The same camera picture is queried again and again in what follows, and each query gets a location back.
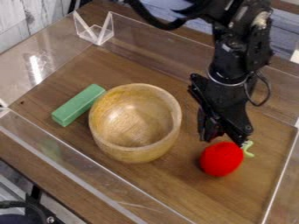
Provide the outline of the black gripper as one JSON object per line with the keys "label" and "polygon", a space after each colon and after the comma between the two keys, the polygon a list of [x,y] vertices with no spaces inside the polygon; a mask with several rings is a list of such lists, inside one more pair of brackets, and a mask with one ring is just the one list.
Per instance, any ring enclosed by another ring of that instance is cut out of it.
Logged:
{"label": "black gripper", "polygon": [[210,143],[217,137],[227,134],[234,143],[242,146],[254,132],[247,113],[249,98],[243,87],[223,86],[193,73],[189,91],[201,104],[198,112],[201,140]]}

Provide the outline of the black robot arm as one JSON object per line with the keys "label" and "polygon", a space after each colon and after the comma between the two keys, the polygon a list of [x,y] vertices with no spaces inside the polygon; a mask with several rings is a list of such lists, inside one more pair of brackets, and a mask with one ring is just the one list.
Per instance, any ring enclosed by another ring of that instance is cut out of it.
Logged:
{"label": "black robot arm", "polygon": [[205,76],[191,75],[190,93],[201,104],[198,131],[209,142],[227,135],[242,145],[254,132],[247,105],[257,84],[267,82],[261,69],[274,51],[270,0],[203,0],[195,15],[213,24],[215,53]]}

